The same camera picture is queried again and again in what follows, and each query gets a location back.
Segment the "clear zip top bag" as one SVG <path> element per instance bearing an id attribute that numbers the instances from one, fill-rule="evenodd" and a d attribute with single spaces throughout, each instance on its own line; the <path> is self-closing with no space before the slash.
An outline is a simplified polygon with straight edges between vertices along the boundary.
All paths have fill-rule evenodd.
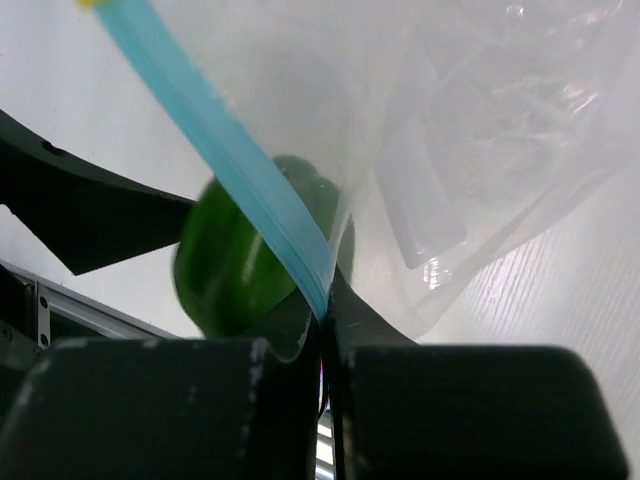
<path id="1" fill-rule="evenodd" d="M 639 154 L 635 1 L 88 1 L 212 172 L 195 213 L 316 314 L 416 339 Z"/>

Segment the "aluminium mounting rail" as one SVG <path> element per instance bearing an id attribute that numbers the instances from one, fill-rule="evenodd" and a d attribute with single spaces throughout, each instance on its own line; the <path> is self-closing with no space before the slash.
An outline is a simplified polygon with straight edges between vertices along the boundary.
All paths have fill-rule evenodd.
<path id="1" fill-rule="evenodd" d="M 111 339 L 173 339 L 165 330 L 138 320 L 87 296 L 46 280 L 6 261 L 1 286 L 12 301 L 2 319 L 41 349 L 58 339 L 102 336 Z"/>

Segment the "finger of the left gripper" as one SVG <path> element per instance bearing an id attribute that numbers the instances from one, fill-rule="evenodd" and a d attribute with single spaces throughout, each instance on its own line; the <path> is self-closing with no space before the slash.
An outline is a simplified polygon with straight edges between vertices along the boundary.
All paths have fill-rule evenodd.
<path id="1" fill-rule="evenodd" d="M 175 244 L 194 204 L 60 149 L 7 113 L 1 203 L 75 275 Z"/>

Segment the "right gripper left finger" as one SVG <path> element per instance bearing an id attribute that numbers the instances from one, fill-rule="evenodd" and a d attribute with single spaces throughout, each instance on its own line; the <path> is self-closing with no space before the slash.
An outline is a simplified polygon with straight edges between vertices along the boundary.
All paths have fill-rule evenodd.
<path id="1" fill-rule="evenodd" d="M 320 332 L 299 292 L 225 340 L 57 342 L 1 430 L 5 479 L 311 479 Z"/>

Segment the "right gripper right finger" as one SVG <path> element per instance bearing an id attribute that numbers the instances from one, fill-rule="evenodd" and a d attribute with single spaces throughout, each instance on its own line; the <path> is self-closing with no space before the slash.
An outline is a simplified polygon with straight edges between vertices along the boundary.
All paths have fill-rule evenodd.
<path id="1" fill-rule="evenodd" d="M 553 345 L 420 345 L 336 274 L 327 377 L 339 479 L 625 479 L 592 370 Z"/>

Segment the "green bell pepper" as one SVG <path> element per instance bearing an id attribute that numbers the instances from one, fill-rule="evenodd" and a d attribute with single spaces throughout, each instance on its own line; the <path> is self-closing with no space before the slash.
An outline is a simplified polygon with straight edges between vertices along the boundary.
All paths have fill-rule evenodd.
<path id="1" fill-rule="evenodd" d="M 273 158 L 326 237 L 337 220 L 338 187 L 307 160 Z M 355 226 L 347 220 L 337 262 L 351 280 Z M 205 338 L 240 335 L 295 289 L 277 257 L 217 179 L 192 207 L 173 261 L 179 302 Z"/>

